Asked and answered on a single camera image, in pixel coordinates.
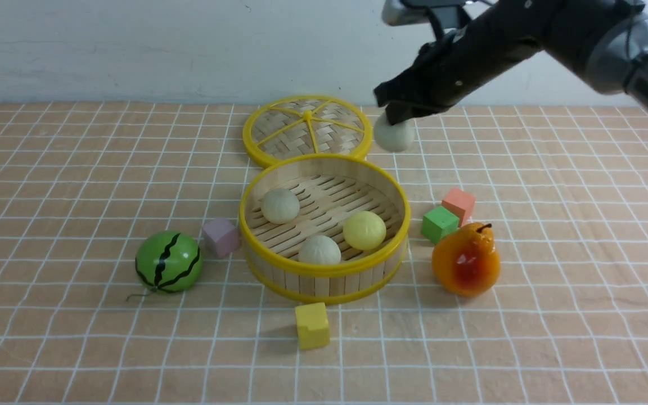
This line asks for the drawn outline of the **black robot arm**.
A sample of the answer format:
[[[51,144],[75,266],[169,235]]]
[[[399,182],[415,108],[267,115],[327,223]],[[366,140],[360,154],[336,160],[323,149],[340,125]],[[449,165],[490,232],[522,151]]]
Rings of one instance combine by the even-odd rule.
[[[390,124],[447,112],[539,52],[592,90],[648,108],[648,14],[643,1],[497,1],[470,16],[465,1],[386,1],[390,26],[429,23],[435,39],[375,89]]]

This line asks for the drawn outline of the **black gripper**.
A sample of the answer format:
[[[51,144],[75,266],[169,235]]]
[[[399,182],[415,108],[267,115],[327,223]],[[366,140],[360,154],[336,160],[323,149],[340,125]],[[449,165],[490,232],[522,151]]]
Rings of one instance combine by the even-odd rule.
[[[538,53],[550,7],[501,1],[476,17],[465,7],[427,15],[434,40],[419,49],[410,67],[373,91],[389,125],[444,113]]]

